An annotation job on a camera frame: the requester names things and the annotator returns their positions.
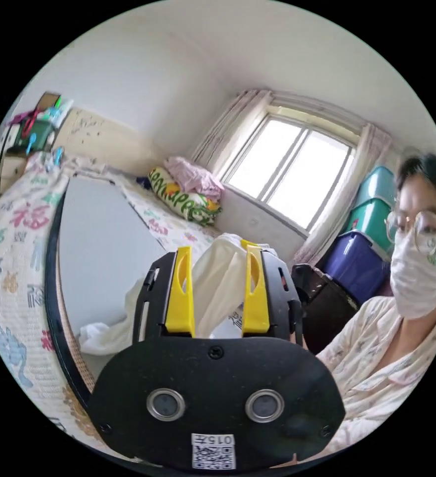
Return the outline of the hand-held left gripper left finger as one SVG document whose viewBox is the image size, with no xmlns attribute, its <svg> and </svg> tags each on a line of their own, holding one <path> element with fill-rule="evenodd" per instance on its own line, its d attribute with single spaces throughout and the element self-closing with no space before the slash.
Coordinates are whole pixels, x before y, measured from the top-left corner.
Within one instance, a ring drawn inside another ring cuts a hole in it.
<svg viewBox="0 0 436 477">
<path fill-rule="evenodd" d="M 168 334 L 195 337 L 190 246 L 179 247 L 175 253 L 165 328 Z"/>
</svg>

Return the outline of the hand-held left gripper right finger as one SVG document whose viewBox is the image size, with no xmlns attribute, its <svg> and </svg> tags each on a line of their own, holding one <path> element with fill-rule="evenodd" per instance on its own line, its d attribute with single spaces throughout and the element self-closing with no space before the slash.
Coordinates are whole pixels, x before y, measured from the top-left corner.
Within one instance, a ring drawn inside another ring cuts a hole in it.
<svg viewBox="0 0 436 477">
<path fill-rule="evenodd" d="M 270 328 L 262 248 L 242 240 L 247 253 L 242 335 L 265 335 Z"/>
</svg>

